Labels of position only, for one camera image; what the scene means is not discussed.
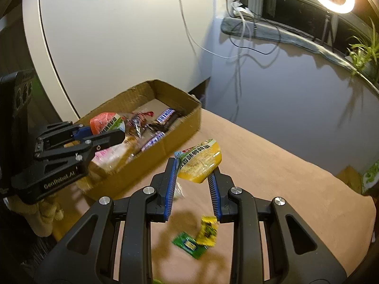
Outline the potted spider plant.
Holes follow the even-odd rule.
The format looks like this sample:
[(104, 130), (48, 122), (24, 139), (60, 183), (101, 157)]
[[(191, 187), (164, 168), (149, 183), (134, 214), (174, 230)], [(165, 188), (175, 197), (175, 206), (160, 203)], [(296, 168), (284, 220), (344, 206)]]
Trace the potted spider plant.
[(378, 83), (378, 31), (370, 18), (371, 32), (365, 39), (362, 34), (353, 35), (347, 48), (351, 63), (353, 64), (352, 76), (357, 74), (365, 76), (371, 83)]

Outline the yellow jelly pouch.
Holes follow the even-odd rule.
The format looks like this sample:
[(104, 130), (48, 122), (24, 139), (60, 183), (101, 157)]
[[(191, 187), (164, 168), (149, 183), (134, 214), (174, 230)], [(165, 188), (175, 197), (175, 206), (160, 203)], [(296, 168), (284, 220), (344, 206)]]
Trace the yellow jelly pouch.
[(178, 162), (177, 177), (193, 183), (202, 183), (222, 161), (222, 151), (215, 139), (176, 151), (174, 156)]

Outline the small green ball candy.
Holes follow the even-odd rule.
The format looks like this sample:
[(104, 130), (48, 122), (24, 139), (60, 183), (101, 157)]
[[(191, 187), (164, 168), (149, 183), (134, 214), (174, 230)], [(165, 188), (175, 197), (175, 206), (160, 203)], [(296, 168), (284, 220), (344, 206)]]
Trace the small green ball candy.
[(184, 195), (184, 192), (183, 192), (183, 189), (182, 189), (180, 183), (177, 182), (175, 184), (173, 199), (177, 200), (177, 199), (182, 199), (182, 198), (185, 198), (185, 195)]

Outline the green snack bag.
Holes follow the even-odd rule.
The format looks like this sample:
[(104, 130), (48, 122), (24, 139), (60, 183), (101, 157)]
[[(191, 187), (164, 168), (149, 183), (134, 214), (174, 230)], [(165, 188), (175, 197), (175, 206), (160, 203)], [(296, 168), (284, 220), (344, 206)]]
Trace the green snack bag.
[(362, 194), (376, 197), (378, 195), (378, 163), (376, 161), (362, 177)]

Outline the yellow candy packet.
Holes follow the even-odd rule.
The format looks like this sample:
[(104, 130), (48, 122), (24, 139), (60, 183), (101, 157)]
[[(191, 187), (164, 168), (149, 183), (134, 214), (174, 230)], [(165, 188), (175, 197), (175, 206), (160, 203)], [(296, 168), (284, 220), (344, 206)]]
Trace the yellow candy packet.
[(212, 248), (216, 245), (218, 233), (218, 221), (215, 216), (203, 216), (201, 219), (200, 230), (196, 237), (198, 245)]

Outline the chocolate cake red-edged bag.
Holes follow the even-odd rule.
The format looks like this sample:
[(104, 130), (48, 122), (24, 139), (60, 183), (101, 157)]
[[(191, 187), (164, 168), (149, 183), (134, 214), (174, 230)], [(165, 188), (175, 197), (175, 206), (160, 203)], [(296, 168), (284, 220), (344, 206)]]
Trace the chocolate cake red-edged bag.
[(153, 137), (154, 132), (149, 128), (148, 121), (152, 115), (152, 111), (139, 111), (126, 116), (125, 143), (143, 145)]

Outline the white power strip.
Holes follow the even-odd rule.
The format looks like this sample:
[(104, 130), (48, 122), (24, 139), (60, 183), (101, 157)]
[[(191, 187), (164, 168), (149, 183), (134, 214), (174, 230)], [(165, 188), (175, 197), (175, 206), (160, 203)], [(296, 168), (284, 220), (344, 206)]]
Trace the white power strip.
[(247, 17), (247, 18), (253, 18), (254, 14), (250, 11), (250, 9), (247, 7), (247, 5), (239, 2), (239, 1), (233, 1), (231, 3), (233, 15), (235, 17)]

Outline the cardboard box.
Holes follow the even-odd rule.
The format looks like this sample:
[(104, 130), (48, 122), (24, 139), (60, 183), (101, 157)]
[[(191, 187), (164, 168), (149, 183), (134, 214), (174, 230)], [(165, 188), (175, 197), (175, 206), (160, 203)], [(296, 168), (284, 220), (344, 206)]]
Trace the cardboard box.
[(99, 105), (79, 123), (104, 128), (112, 119), (126, 128), (125, 140), (98, 151), (88, 175), (76, 182), (93, 200), (115, 198), (177, 151), (199, 130), (201, 103), (164, 81), (150, 80)]

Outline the sliced bread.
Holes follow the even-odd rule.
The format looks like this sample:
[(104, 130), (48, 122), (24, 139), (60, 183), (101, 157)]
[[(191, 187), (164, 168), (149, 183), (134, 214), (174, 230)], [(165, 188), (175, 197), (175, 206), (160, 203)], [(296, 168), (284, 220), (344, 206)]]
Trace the sliced bread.
[(124, 139), (121, 144), (96, 152), (90, 162), (89, 170), (104, 177), (115, 174), (133, 160), (141, 148), (139, 144), (125, 143)]

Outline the green candy packet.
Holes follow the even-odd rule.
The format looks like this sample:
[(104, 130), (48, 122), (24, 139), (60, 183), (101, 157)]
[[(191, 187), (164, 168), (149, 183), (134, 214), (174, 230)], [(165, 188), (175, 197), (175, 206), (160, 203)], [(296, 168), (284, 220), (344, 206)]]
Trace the green candy packet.
[(181, 250), (194, 259), (199, 259), (208, 249), (205, 245), (199, 245), (196, 240), (186, 232), (179, 233), (172, 241)]

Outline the red green jelly cup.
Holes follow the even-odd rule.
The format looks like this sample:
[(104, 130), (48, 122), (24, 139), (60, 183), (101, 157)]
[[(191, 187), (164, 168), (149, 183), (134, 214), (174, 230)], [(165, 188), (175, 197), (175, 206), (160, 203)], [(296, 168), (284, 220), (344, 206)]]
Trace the red green jelly cup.
[(103, 112), (93, 117), (90, 122), (93, 135), (99, 135), (114, 129), (125, 131), (125, 117), (115, 112)]

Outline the Snickers bar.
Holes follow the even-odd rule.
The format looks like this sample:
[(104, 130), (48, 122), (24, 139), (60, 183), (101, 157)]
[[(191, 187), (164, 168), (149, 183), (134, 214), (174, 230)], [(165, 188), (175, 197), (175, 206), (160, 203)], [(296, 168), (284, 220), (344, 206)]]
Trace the Snickers bar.
[(172, 108), (167, 108), (163, 113), (161, 113), (155, 120), (159, 125), (166, 125), (169, 120), (179, 117), (180, 113)]

